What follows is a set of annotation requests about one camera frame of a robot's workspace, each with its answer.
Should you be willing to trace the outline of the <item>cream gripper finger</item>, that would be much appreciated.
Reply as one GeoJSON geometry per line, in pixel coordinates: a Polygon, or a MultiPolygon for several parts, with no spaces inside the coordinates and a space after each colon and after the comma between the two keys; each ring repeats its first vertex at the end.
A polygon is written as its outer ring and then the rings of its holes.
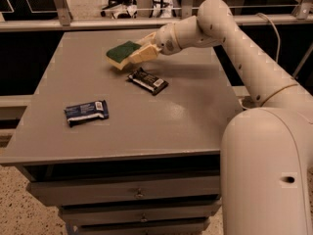
{"type": "Polygon", "coordinates": [[[160,52],[155,44],[146,44],[131,54],[128,59],[132,64],[139,64],[156,59],[160,52]]]}
{"type": "Polygon", "coordinates": [[[137,44],[141,45],[141,46],[146,46],[146,45],[155,45],[156,44],[156,32],[152,32],[148,35],[146,35],[145,37],[139,39],[137,41],[137,44]]]}

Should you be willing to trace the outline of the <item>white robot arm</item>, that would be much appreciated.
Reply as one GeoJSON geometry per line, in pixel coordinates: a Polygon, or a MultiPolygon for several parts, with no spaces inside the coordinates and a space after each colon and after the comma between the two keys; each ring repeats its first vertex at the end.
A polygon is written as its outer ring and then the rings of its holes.
{"type": "Polygon", "coordinates": [[[195,16],[139,43],[133,63],[221,45],[255,105],[235,116],[222,138],[224,235],[312,235],[311,95],[238,27],[222,0],[205,0],[195,16]]]}

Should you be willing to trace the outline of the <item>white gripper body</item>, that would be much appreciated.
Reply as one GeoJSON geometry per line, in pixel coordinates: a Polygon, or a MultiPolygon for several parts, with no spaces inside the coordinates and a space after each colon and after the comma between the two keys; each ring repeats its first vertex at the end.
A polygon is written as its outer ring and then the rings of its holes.
{"type": "Polygon", "coordinates": [[[155,36],[156,46],[163,55],[172,55],[179,52],[179,45],[175,35],[175,24],[169,23],[162,26],[155,36]]]}

